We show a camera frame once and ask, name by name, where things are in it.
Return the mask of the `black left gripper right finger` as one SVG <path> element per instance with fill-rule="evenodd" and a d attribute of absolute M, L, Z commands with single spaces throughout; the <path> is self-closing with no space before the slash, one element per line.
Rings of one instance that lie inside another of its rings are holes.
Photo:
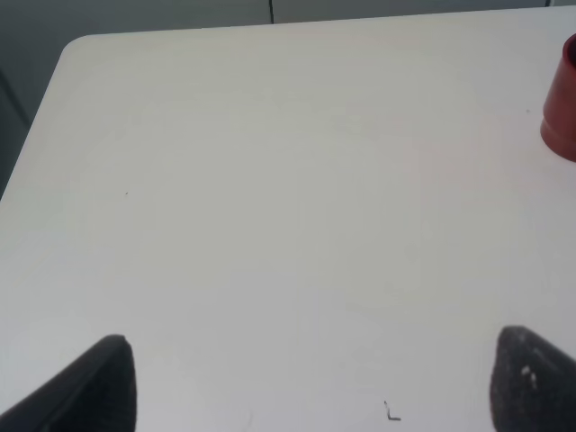
<path fill-rule="evenodd" d="M 490 377 L 497 431 L 573 431 L 575 359 L 524 326 L 499 333 Z"/>

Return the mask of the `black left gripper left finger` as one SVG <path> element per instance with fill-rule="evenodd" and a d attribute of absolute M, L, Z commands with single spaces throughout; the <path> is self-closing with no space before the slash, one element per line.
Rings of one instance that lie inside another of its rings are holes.
<path fill-rule="evenodd" d="M 32 394 L 1 414 L 3 431 L 127 431 L 137 424 L 132 348 L 103 337 Z"/>

